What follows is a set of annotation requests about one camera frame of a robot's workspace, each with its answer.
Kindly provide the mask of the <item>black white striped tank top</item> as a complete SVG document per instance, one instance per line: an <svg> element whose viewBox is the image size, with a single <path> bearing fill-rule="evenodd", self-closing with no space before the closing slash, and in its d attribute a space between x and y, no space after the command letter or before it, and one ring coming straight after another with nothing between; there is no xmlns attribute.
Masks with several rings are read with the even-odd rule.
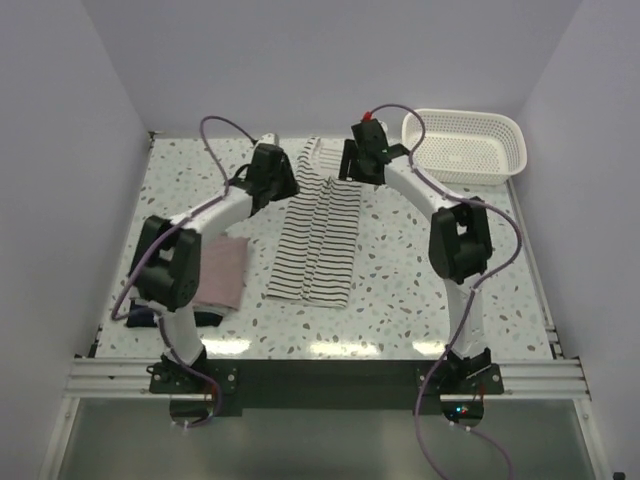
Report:
<svg viewBox="0 0 640 480"><path fill-rule="evenodd" d="M306 306L349 303L362 187L337 178L340 151L306 140L294 170L299 193L289 201L266 296Z"/></svg>

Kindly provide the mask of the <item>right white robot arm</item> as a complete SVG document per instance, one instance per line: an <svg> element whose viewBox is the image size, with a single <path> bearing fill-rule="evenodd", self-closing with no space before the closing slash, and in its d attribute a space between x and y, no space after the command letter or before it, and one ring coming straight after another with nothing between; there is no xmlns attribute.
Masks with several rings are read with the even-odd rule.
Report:
<svg viewBox="0 0 640 480"><path fill-rule="evenodd" d="M420 173L409 150L391 145L381 123L366 114L344 142L338 178L387 186L429 221L428 259L444 282L450 334L443 358L421 381L430 393L472 395L492 365L483 298L475 283L493 254L486 209L469 204L434 178Z"/></svg>

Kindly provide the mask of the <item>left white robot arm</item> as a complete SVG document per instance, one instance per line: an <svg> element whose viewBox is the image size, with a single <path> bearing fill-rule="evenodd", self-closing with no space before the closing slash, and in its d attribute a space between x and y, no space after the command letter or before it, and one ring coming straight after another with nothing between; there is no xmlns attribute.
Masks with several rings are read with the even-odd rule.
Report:
<svg viewBox="0 0 640 480"><path fill-rule="evenodd" d="M171 218L153 215L141 229L129 285L159 327L165 354L149 369L153 393L193 393L219 401L229 390L207 364L195 314L202 250L231 226L267 205L297 195L290 160L275 134L260 138L251 160L227 180L224 193Z"/></svg>

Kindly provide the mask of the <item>pink folded tank top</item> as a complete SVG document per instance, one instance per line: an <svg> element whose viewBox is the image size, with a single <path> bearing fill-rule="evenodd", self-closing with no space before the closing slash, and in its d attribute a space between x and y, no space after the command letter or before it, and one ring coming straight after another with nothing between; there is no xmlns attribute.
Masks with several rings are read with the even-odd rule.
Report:
<svg viewBox="0 0 640 480"><path fill-rule="evenodd" d="M245 288L248 263L246 237L221 235L202 251L194 306L205 311L237 311Z"/></svg>

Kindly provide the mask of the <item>grey folded tank top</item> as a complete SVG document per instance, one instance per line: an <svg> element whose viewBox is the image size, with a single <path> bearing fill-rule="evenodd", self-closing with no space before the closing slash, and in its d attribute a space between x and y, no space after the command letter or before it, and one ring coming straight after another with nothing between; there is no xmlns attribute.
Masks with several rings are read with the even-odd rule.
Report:
<svg viewBox="0 0 640 480"><path fill-rule="evenodd" d="M133 285L128 294L129 300L137 305L147 305L149 300L144 295L144 291Z"/></svg>

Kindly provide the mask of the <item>navy folded tank top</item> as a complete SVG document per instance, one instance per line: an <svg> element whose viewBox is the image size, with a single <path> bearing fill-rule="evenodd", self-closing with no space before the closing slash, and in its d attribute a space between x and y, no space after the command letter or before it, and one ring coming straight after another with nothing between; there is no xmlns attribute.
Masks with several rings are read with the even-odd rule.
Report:
<svg viewBox="0 0 640 480"><path fill-rule="evenodd" d="M199 328L218 327L229 312L230 309L228 307L195 305L194 318L196 326ZM154 313L148 305L132 300L130 302L130 313L125 325L127 328L154 328L156 326Z"/></svg>

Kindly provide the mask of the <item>white plastic basket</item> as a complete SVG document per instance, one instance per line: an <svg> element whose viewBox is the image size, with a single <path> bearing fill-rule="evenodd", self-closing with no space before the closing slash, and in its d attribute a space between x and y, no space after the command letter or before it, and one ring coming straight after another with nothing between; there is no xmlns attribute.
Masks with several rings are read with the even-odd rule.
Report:
<svg viewBox="0 0 640 480"><path fill-rule="evenodd" d="M487 112L418 109L405 115L402 143L443 183L495 186L521 173L528 154L511 118Z"/></svg>

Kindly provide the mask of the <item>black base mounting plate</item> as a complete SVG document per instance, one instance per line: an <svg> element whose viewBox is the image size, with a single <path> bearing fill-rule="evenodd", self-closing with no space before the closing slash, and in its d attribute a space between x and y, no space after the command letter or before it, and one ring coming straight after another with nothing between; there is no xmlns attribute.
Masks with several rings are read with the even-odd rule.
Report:
<svg viewBox="0 0 640 480"><path fill-rule="evenodd" d="M184 369L163 356L147 367L149 391L170 398L173 419L240 416L250 409L445 411L447 395L469 398L479 418L487 395L505 388L497 364L476 373L430 360L242 360L201 356Z"/></svg>

